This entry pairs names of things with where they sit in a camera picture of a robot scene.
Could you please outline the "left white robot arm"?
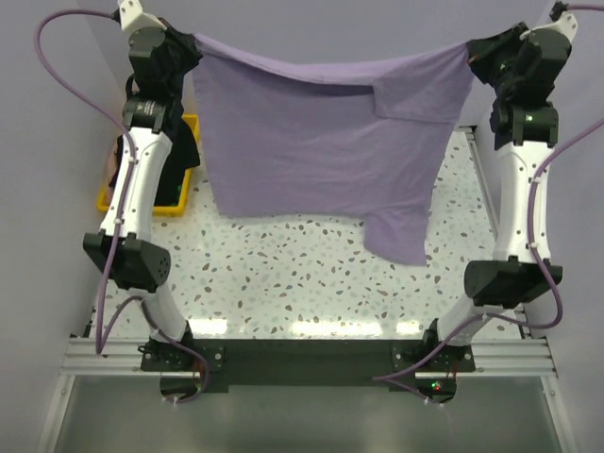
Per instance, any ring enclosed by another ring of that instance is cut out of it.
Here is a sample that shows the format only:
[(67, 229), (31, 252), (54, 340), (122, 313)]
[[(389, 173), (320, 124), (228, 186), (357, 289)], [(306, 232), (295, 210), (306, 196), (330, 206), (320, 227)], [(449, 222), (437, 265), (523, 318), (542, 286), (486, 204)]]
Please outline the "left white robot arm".
[(112, 322), (104, 320), (106, 289), (114, 283), (137, 302), (150, 328), (142, 353), (175, 370), (195, 360), (188, 321), (167, 285), (171, 256), (153, 243), (151, 224), (162, 175), (183, 178), (200, 163), (196, 140), (182, 116), (184, 78), (202, 58), (194, 37), (158, 23), (128, 37), (133, 74), (123, 108), (122, 156), (109, 209), (83, 248), (101, 271), (95, 350), (105, 347)]

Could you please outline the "purple t shirt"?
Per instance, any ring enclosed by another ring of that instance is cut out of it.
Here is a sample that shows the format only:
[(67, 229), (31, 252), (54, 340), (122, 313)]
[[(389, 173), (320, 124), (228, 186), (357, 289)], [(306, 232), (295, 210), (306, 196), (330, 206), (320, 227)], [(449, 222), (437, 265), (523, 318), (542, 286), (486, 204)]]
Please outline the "purple t shirt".
[(474, 79), (464, 44), (295, 64), (196, 40), (202, 146), (222, 214), (358, 218), (370, 252), (425, 264), (433, 185)]

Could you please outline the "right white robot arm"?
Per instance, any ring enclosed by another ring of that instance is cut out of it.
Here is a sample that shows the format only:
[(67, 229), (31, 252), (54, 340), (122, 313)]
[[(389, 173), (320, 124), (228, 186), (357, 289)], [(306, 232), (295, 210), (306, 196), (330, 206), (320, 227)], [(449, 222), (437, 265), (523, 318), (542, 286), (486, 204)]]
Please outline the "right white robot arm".
[(546, 208), (559, 114), (548, 96), (577, 32), (575, 15), (565, 12), (548, 25), (520, 23), (467, 44), (472, 73), (495, 91), (490, 127), (501, 171), (500, 221), (492, 259), (468, 263), (463, 296), (425, 331), (418, 368), (443, 370), (491, 320), (558, 291), (562, 268), (550, 262)]

